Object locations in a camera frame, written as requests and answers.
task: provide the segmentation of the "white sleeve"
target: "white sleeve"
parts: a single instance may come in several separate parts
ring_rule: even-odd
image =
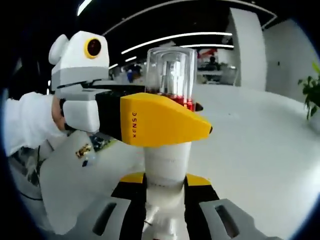
[[[35,149],[49,137],[63,136],[52,118],[52,95],[31,92],[8,99],[4,110],[4,149],[10,156],[21,147]]]

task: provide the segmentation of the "black ceiling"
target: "black ceiling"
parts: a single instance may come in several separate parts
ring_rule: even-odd
[[[19,5],[11,2],[11,15],[6,20],[11,42],[6,51],[10,61],[20,57],[22,69],[9,85],[14,97],[30,91],[45,93],[51,77],[52,66],[48,62],[51,44],[60,34],[71,37],[77,31],[103,34],[122,20],[139,11],[165,0],[92,0],[77,17],[77,9],[83,0],[22,1]],[[164,42],[154,43],[121,55],[123,50],[138,44],[170,35],[192,32],[225,32],[228,25],[229,8],[241,8],[256,12],[261,25],[272,15],[252,6],[225,0],[188,0],[165,5],[139,14],[120,24],[106,34],[110,64],[122,64],[133,56],[145,58],[149,48]],[[269,0],[256,0],[255,4],[280,19],[290,14],[284,6]],[[221,36],[188,36],[175,38],[176,45],[221,44]]]

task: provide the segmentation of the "white pillar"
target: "white pillar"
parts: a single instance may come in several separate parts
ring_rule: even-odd
[[[239,70],[236,86],[265,91],[267,60],[264,36],[257,14],[230,8],[227,30],[233,34],[235,66]]]

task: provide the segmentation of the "ceiling light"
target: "ceiling light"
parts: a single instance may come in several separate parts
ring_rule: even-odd
[[[110,67],[109,67],[109,70],[110,70],[110,69],[113,69],[113,68],[115,68],[116,66],[118,66],[118,63],[116,63],[116,64],[113,64],[112,66],[110,66]]]
[[[79,16],[81,13],[82,13],[82,11],[89,5],[89,3],[91,3],[91,1],[92,0],[84,0],[81,4],[80,4],[80,6],[79,6],[79,8],[78,8],[78,12],[77,12],[77,16]]]
[[[130,58],[126,59],[125,62],[129,62],[129,61],[134,60],[136,58],[137,58],[137,56],[130,57]]]
[[[182,33],[182,34],[177,34],[177,35],[172,35],[172,36],[165,36],[161,37],[155,40],[147,41],[145,43],[141,43],[137,46],[133,46],[127,50],[124,50],[121,52],[121,54],[126,54],[132,50],[141,48],[143,46],[149,45],[149,44],[154,44],[156,42],[160,42],[163,40],[168,40],[168,39],[175,39],[175,38],[180,38],[180,37],[187,37],[187,36],[199,36],[199,35],[224,35],[224,36],[232,36],[232,33],[229,32],[217,32],[217,31],[201,31],[201,32],[191,32],[191,33]]]
[[[182,48],[196,48],[196,47],[218,47],[218,48],[231,48],[233,49],[235,46],[226,45],[226,44],[192,44],[192,45],[183,45],[180,46]]]

